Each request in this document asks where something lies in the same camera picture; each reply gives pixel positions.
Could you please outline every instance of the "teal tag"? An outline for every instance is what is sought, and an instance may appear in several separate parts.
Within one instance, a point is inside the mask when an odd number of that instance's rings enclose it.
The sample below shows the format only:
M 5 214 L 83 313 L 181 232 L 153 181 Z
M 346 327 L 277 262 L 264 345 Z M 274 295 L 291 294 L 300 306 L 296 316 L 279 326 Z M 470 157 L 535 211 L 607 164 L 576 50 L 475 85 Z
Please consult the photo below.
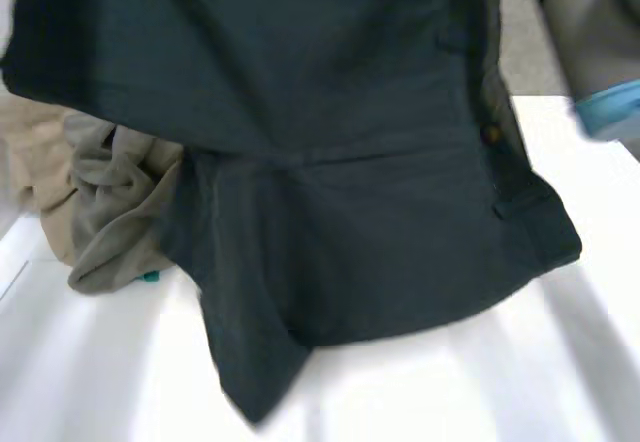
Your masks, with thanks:
M 160 281 L 160 272 L 158 271 L 149 272 L 147 274 L 144 274 L 142 277 L 138 277 L 137 280 L 142 280 L 150 284 L 154 282 L 158 282 Z

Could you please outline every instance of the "button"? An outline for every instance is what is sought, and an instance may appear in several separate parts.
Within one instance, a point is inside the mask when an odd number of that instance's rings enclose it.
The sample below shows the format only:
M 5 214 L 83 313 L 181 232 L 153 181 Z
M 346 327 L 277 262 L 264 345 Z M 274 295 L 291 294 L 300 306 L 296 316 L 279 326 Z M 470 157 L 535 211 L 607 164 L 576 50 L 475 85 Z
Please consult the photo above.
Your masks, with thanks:
M 485 125 L 480 129 L 482 141 L 487 145 L 497 145 L 503 139 L 502 129 L 497 125 Z

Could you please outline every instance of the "clothing pile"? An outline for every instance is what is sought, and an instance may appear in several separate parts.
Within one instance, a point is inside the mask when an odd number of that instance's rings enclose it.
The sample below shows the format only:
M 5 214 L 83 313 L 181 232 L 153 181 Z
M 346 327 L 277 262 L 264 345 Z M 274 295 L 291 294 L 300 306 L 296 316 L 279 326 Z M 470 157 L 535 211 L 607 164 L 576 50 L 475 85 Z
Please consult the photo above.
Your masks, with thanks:
M 499 3 L 17 0 L 9 89 L 100 119 L 66 119 L 97 124 L 71 282 L 117 288 L 160 247 L 257 423 L 315 347 L 451 323 L 575 261 L 498 69 Z
M 0 124 L 16 198 L 73 267 L 73 289 L 112 292 L 172 265 L 152 222 L 171 198 L 180 145 L 14 96 L 0 104 Z

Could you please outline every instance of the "white table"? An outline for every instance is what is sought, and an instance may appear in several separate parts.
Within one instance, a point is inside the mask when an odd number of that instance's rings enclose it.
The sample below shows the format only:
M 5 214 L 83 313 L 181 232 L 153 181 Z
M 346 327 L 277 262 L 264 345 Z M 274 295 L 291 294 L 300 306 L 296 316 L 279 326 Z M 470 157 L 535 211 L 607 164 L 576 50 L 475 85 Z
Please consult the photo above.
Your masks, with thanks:
M 80 296 L 21 219 L 0 242 L 0 441 L 637 442 L 640 164 L 563 98 L 516 105 L 580 263 L 463 323 L 319 351 L 258 434 L 218 388 L 193 282 Z

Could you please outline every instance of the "khaki garment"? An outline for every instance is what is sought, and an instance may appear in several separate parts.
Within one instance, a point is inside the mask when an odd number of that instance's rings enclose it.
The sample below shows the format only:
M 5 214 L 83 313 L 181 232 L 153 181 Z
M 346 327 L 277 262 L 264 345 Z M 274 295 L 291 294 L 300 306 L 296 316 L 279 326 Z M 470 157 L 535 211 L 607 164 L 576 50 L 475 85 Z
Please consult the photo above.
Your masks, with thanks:
M 65 139 L 71 109 L 7 95 L 0 104 L 0 136 L 9 149 L 12 195 L 24 210 L 40 215 L 56 257 L 73 265 L 69 170 L 73 148 Z
M 173 196 L 182 147 L 82 114 L 69 117 L 65 130 L 87 125 L 93 129 L 71 168 L 78 194 L 69 284 L 95 294 L 173 265 L 157 250 L 152 225 Z

